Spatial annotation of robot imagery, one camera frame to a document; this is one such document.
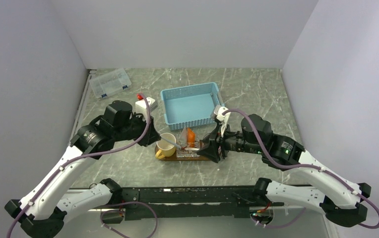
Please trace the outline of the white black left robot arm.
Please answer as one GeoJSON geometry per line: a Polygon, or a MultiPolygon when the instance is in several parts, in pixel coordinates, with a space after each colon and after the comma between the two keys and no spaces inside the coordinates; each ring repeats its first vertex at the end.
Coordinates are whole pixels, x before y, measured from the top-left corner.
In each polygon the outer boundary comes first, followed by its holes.
{"type": "Polygon", "coordinates": [[[14,223],[32,238],[53,238],[66,223],[90,209],[121,205],[123,189],[110,178],[71,197],[65,194],[91,165],[115,152],[116,142],[148,146],[159,141],[151,115],[157,106],[150,97],[134,105],[119,100],[107,105],[102,115],[77,131],[60,160],[31,192],[6,203],[4,208],[14,223]]]}

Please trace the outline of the brown oval wooden tray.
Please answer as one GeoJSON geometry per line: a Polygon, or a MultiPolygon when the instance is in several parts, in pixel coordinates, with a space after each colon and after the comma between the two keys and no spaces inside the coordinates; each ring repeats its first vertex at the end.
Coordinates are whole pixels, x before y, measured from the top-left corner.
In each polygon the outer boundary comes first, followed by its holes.
{"type": "Polygon", "coordinates": [[[179,142],[169,143],[161,140],[156,143],[155,158],[161,161],[209,161],[208,158],[199,156],[195,150],[186,150],[179,142]]]}

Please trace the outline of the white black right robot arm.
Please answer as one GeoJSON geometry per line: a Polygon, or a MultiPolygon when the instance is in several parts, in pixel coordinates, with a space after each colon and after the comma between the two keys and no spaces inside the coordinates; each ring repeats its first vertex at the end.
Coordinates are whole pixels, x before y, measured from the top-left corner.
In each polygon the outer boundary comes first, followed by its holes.
{"type": "Polygon", "coordinates": [[[259,178],[253,189],[253,201],[259,206],[284,202],[296,204],[325,215],[331,222],[353,227],[367,218],[364,205],[371,193],[366,183],[354,183],[328,169],[294,139],[275,134],[271,124],[256,114],[241,121],[241,130],[233,132],[224,115],[215,117],[216,127],[204,138],[198,155],[218,163],[227,152],[260,154],[268,166],[302,175],[310,189],[259,178]]]}

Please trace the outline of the orange toothpaste tube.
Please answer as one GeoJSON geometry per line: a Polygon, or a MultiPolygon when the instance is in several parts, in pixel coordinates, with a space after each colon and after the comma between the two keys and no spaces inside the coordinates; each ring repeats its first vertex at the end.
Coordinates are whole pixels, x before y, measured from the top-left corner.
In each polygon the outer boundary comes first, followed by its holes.
{"type": "Polygon", "coordinates": [[[195,144],[195,133],[191,128],[187,128],[187,147],[193,148],[195,144]]]}

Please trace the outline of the light blue plastic basket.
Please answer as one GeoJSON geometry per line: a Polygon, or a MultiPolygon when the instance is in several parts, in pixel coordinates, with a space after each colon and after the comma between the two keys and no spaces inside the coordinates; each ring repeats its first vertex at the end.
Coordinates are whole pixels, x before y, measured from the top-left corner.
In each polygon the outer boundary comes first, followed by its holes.
{"type": "Polygon", "coordinates": [[[160,96],[171,131],[214,123],[211,113],[216,106],[225,105],[215,82],[164,89],[160,96]]]}

